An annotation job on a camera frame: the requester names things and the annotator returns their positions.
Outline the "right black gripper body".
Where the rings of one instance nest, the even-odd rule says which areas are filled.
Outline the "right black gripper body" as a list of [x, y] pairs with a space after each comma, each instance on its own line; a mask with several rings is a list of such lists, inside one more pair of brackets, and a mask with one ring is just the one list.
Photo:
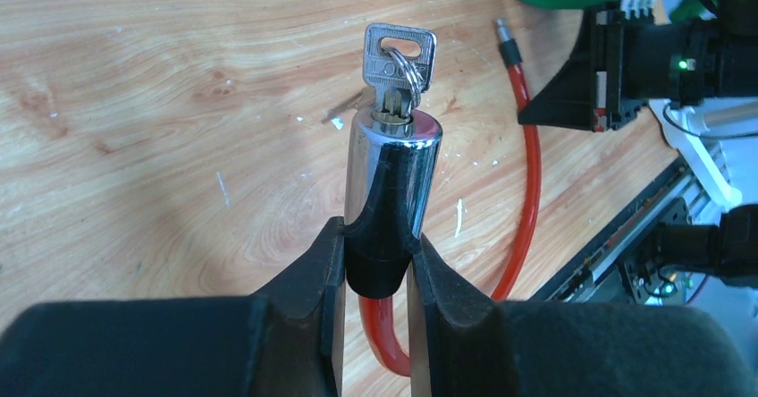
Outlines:
[[583, 14], [590, 67], [590, 130], [615, 131], [654, 99], [676, 109], [711, 94], [711, 22], [657, 24], [650, 10], [627, 16], [616, 4]]

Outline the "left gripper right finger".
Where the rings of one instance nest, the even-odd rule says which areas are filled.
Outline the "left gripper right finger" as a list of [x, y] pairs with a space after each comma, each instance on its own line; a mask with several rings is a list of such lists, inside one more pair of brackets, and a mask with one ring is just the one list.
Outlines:
[[428, 239], [408, 277], [415, 396], [754, 396], [726, 332], [695, 308], [495, 301]]

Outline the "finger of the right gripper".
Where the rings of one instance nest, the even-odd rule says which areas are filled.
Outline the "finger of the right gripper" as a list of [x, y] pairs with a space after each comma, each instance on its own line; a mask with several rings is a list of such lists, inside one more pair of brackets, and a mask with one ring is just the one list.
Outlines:
[[518, 113], [521, 125], [594, 130], [594, 59], [570, 57], [548, 84]]

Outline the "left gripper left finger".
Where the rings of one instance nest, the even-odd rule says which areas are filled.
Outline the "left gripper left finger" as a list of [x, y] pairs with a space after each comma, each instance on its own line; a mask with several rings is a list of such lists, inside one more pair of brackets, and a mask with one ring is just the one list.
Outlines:
[[34, 305], [1, 336], [4, 396], [338, 396], [343, 222], [244, 296]]

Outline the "silver key with ring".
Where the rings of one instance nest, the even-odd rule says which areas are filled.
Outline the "silver key with ring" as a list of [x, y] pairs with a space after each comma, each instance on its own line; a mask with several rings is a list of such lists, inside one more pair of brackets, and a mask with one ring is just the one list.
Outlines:
[[[408, 41], [419, 54], [404, 55], [386, 39]], [[362, 77], [375, 91], [373, 114], [386, 124], [411, 121], [412, 111], [429, 90], [436, 57], [437, 37], [430, 30], [388, 23], [371, 23], [364, 36]]]

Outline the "red cable lock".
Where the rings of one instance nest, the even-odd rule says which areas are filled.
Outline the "red cable lock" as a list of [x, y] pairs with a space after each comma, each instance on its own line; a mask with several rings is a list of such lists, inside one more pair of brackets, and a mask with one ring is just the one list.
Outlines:
[[[408, 41], [386, 39], [404, 55]], [[419, 251], [423, 219], [442, 142], [442, 126], [416, 107], [411, 121], [386, 124], [373, 105], [359, 110], [350, 129], [346, 184], [345, 270], [359, 297], [366, 338], [380, 364], [408, 376], [410, 358], [393, 325], [392, 298]]]

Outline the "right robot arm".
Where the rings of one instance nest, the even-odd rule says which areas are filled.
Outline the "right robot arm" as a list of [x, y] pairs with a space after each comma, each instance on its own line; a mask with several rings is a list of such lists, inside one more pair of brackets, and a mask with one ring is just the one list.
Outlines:
[[[615, 131], [660, 99], [671, 112], [707, 98], [757, 94], [757, 0], [700, 0], [712, 14], [658, 25], [649, 0], [586, 7], [572, 52], [519, 114], [522, 125]], [[737, 205], [715, 226], [665, 226], [652, 260], [735, 286], [757, 284], [757, 208]]]

